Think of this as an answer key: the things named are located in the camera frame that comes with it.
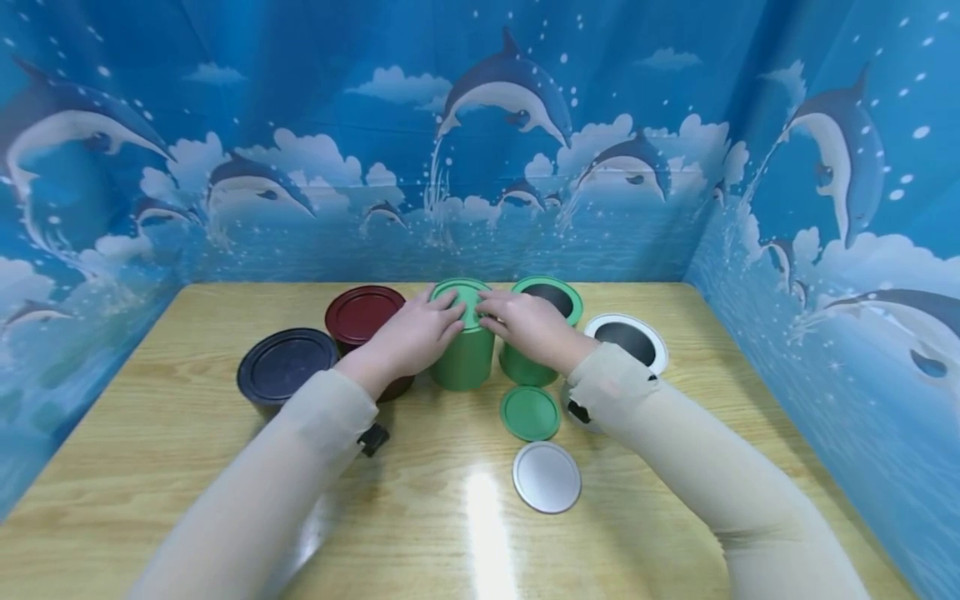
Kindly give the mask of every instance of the dolphin backdrop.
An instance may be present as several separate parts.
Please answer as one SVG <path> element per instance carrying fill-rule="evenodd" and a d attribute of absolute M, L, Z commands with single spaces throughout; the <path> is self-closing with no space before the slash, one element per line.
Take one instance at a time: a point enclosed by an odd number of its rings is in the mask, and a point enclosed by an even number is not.
<path fill-rule="evenodd" d="M 185 284 L 688 281 L 956 597 L 958 5 L 0 4 L 0 516 Z"/>

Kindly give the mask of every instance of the hand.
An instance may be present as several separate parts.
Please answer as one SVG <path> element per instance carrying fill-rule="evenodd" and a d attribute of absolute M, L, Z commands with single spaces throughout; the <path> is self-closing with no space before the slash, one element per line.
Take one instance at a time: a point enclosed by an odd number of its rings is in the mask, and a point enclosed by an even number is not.
<path fill-rule="evenodd" d="M 543 298 L 504 290 L 480 292 L 480 320 L 524 356 L 564 377 L 593 352 L 599 342 L 571 327 L 557 307 Z"/>
<path fill-rule="evenodd" d="M 450 290 L 430 300 L 434 285 L 408 301 L 362 347 L 345 356 L 335 369 L 360 384 L 374 399 L 391 381 L 415 375 L 437 362 L 464 328 L 467 305 L 450 306 Z"/>

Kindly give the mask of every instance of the wooden table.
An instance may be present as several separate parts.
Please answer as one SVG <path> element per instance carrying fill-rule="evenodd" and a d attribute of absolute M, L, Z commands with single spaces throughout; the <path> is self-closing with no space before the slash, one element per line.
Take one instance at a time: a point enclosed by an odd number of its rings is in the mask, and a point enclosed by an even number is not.
<path fill-rule="evenodd" d="M 408 298 L 421 288 L 394 287 Z M 240 359 L 275 331 L 323 329 L 326 306 L 347 288 L 185 288 L 0 528 L 0 596 L 121 597 L 257 432 L 260 418 L 236 389 Z M 797 482 L 875 600 L 914 597 L 693 288 L 576 288 L 582 324 L 626 312 L 660 332 L 670 351 L 664 376 Z M 522 442 L 497 410 L 510 387 L 494 366 L 479 390 L 443 392 L 423 379 L 382 405 L 379 421 L 393 438 L 373 459 L 358 458 L 321 500 L 273 589 L 290 581 L 286 598 L 728 597 L 707 528 L 605 436 L 565 420 L 554 442 L 580 466 L 580 501 L 559 516 L 527 508 L 511 478 Z"/>

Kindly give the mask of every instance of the dark blue lid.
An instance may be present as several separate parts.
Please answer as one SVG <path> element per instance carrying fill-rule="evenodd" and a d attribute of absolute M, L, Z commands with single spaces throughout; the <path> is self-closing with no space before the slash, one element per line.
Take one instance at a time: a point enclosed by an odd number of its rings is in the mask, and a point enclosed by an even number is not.
<path fill-rule="evenodd" d="M 237 386 L 254 404 L 282 405 L 317 371 L 337 364 L 330 336 L 301 327 L 279 331 L 254 346 L 240 362 Z"/>

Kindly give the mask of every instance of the dolphin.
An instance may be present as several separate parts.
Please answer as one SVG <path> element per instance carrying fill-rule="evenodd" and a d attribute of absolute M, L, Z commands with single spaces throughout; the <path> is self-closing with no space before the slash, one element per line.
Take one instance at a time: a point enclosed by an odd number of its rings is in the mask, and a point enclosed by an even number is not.
<path fill-rule="evenodd" d="M 366 218 L 370 219 L 373 215 L 384 215 L 388 222 L 397 223 L 404 229 L 408 231 L 410 230 L 410 227 L 403 220 L 403 217 L 400 216 L 400 213 L 397 212 L 396 208 L 394 208 L 390 203 L 384 202 L 368 208 Z"/>
<path fill-rule="evenodd" d="M 883 192 L 883 142 L 863 104 L 870 64 L 864 65 L 853 87 L 830 89 L 805 100 L 777 140 L 790 139 L 806 128 L 820 148 L 817 193 L 833 198 L 833 212 L 844 246 L 867 228 Z"/>
<path fill-rule="evenodd" d="M 501 107 L 521 132 L 540 127 L 570 147 L 573 126 L 563 94 L 541 66 L 524 57 L 508 27 L 503 28 L 503 49 L 474 64 L 446 95 L 437 139 L 460 125 L 461 108 L 477 105 Z"/>
<path fill-rule="evenodd" d="M 560 192 L 547 194 L 546 198 L 543 199 L 543 205 L 546 206 L 547 210 L 563 206 L 564 202 L 560 199 Z"/>
<path fill-rule="evenodd" d="M 810 288 L 799 279 L 793 281 L 793 294 L 800 299 L 800 307 L 806 310 L 807 303 L 810 301 Z"/>
<path fill-rule="evenodd" d="M 824 310 L 859 317 L 866 307 L 886 311 L 912 334 L 916 347 L 910 349 L 910 358 L 921 372 L 934 378 L 960 375 L 959 299 L 923 290 L 894 288 L 835 300 Z"/>
<path fill-rule="evenodd" d="M 211 199 L 218 192 L 249 191 L 264 200 L 290 204 L 311 217 L 316 216 L 310 199 L 285 173 L 234 151 L 228 154 L 230 160 L 218 165 L 210 173 L 206 188 L 207 212 L 211 208 Z"/>
<path fill-rule="evenodd" d="M 622 171 L 628 183 L 651 190 L 658 198 L 666 202 L 670 191 L 670 165 L 642 131 L 638 130 L 633 139 L 610 146 L 601 152 L 588 165 L 577 180 L 576 188 L 598 170 Z"/>
<path fill-rule="evenodd" d="M 21 159 L 70 141 L 83 141 L 108 155 L 125 143 L 173 160 L 163 139 L 146 119 L 109 94 L 51 76 L 20 57 L 13 61 L 30 79 L 26 88 L 0 108 L 0 170 L 13 182 L 22 200 L 30 195 L 36 173 Z"/>
<path fill-rule="evenodd" d="M 36 300 L 26 300 L 23 302 L 23 306 L 17 309 L 12 315 L 10 315 L 2 325 L 0 325 L 0 331 L 3 334 L 6 334 L 8 330 L 14 327 L 17 324 L 28 323 L 31 321 L 36 321 L 39 323 L 47 323 L 54 319 L 72 319 L 73 315 L 59 310 L 53 304 L 48 304 L 46 302 L 38 302 Z"/>
<path fill-rule="evenodd" d="M 713 186 L 713 199 L 720 203 L 720 206 L 723 207 L 724 201 L 727 199 L 727 183 L 721 178 L 720 181 Z"/>
<path fill-rule="evenodd" d="M 774 264 L 780 274 L 783 276 L 783 287 L 788 292 L 793 288 L 794 266 L 796 264 L 793 254 L 793 244 L 790 240 L 774 238 L 763 245 L 763 248 L 777 258 Z"/>
<path fill-rule="evenodd" d="M 540 191 L 526 178 L 520 178 L 504 188 L 497 204 L 503 204 L 509 199 L 514 199 L 524 206 L 532 206 L 540 212 L 546 211 L 546 206 L 540 199 Z"/>
<path fill-rule="evenodd" d="M 182 208 L 176 204 L 144 196 L 133 207 L 133 219 L 142 225 L 147 219 L 153 218 L 179 219 L 200 226 L 204 224 L 199 212 L 193 207 Z"/>

